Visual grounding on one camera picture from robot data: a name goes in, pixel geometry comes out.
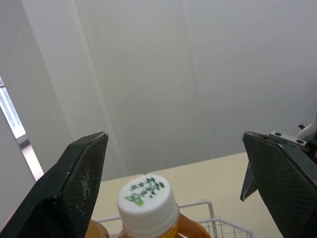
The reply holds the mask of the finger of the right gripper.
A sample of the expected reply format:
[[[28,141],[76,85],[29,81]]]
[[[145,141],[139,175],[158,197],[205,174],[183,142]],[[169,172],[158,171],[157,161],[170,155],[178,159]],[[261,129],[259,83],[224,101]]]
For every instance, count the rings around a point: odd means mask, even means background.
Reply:
[[[240,200],[245,201],[249,196],[251,196],[258,189],[255,181],[255,177],[252,171],[251,164],[248,163],[241,194]]]

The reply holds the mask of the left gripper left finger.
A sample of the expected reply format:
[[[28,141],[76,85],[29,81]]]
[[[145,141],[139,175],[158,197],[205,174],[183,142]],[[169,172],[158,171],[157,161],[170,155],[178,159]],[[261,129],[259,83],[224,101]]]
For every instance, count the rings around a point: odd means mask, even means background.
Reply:
[[[83,238],[99,194],[108,134],[84,136],[32,187],[2,238]]]

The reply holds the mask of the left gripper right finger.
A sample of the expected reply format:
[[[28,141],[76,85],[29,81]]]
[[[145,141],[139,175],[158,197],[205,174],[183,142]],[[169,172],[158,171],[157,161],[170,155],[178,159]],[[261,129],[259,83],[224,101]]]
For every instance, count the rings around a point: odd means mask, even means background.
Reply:
[[[317,236],[317,140],[277,131],[242,136],[264,204],[285,238]]]

